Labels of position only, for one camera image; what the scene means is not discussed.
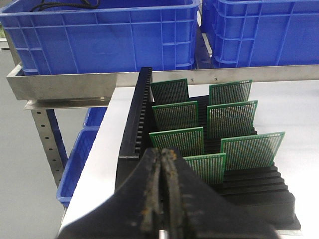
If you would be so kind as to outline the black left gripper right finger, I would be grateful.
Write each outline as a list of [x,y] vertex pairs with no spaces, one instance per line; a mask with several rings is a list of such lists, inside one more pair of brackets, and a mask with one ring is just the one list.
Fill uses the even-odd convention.
[[171,239],[275,239],[274,228],[204,183],[175,148],[161,151]]

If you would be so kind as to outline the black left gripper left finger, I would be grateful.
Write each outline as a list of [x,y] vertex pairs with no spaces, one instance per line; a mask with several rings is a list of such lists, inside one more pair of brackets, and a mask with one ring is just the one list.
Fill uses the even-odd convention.
[[157,239],[159,227],[160,152],[148,148],[134,171],[114,194],[65,226],[60,239]]

